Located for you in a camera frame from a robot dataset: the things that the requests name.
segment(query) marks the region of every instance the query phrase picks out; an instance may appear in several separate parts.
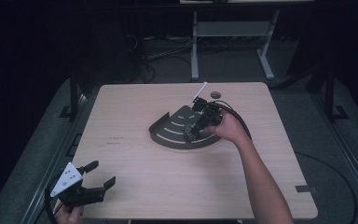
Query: metal stand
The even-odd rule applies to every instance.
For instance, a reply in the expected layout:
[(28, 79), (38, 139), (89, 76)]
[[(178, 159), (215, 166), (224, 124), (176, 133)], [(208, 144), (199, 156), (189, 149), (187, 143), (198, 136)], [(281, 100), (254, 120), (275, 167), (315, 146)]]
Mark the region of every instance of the metal stand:
[(275, 10), (270, 21), (198, 21), (197, 11), (193, 19), (193, 50), (191, 52), (191, 78), (199, 79), (199, 61), (197, 58), (197, 42), (199, 36), (264, 36), (266, 42), (257, 56), (263, 66), (267, 79), (274, 75), (269, 67), (267, 51), (274, 33), (280, 10)]

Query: forearm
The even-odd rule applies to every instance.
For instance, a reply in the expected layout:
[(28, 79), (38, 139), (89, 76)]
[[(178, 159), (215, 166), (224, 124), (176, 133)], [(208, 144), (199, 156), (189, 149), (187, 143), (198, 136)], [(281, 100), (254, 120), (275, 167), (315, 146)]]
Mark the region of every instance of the forearm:
[(241, 155), (250, 203), (259, 223), (293, 223), (281, 190), (250, 139), (235, 144)]

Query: floor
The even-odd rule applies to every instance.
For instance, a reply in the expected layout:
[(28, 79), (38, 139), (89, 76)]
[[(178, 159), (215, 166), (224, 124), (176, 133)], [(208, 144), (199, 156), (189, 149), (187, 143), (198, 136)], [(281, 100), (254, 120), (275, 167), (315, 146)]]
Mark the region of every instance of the floor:
[[(157, 57), (161, 52), (183, 46), (186, 41), (188, 39), (182, 38), (147, 40), (149, 66), (143, 66), (143, 73), (132, 83), (191, 81), (189, 51)], [(262, 43), (263, 39), (252, 38), (205, 39), (197, 82), (259, 81), (272, 87), (290, 78), (285, 74), (296, 42), (271, 44), (268, 60), (276, 76), (273, 80), (265, 78), (256, 56), (255, 50)], [(315, 219), (296, 220), (296, 223), (358, 223), (358, 179), (352, 162), (345, 156), (349, 151), (358, 161), (358, 107), (345, 86), (336, 81), (335, 105), (341, 105), (349, 119), (330, 122), (323, 110), (324, 91), (307, 92), (309, 79), (305, 77), (284, 90), (270, 91), (319, 211)], [(73, 158), (98, 90), (96, 86), (80, 97), (79, 113), (70, 121), (60, 117), (62, 109), (70, 104), (69, 81), (62, 83), (1, 191), (0, 223), (48, 223), (42, 210), (43, 189)], [(128, 220), (85, 219), (83, 223), (128, 223)], [(254, 222), (244, 220), (242, 223)]]

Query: light wood table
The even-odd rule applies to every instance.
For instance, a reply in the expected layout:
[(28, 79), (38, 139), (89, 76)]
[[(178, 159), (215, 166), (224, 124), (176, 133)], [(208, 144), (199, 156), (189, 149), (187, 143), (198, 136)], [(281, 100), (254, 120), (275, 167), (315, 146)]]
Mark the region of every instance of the light wood table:
[[(188, 105), (202, 84), (111, 85), (100, 89), (77, 148), (75, 166), (99, 161), (83, 186), (117, 183), (104, 202), (89, 204), (85, 217), (104, 219), (253, 218), (238, 150), (222, 139), (181, 150), (151, 140), (148, 128), (165, 113)], [(245, 120), (255, 146), (289, 203), (294, 218), (313, 218), (317, 209), (263, 83), (210, 83), (200, 97), (219, 91)]]

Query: metal leg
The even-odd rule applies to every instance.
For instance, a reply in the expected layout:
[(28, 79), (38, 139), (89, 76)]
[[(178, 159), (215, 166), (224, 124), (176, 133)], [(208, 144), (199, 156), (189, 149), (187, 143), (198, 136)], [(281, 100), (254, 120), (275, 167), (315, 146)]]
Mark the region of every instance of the metal leg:
[(269, 43), (271, 42), (272, 35), (274, 34), (275, 24), (278, 20), (280, 10), (275, 10), (274, 14), (272, 15), (268, 32), (266, 35), (266, 43), (264, 44), (262, 49), (257, 50), (258, 58), (261, 62), (261, 65), (263, 66), (264, 73), (266, 74), (267, 79), (273, 79), (274, 75), (271, 71), (271, 68), (269, 67), (269, 61), (267, 60), (267, 50), (269, 49)]
[(191, 52), (191, 79), (199, 79), (199, 60), (197, 58), (197, 11), (193, 20), (193, 50)]

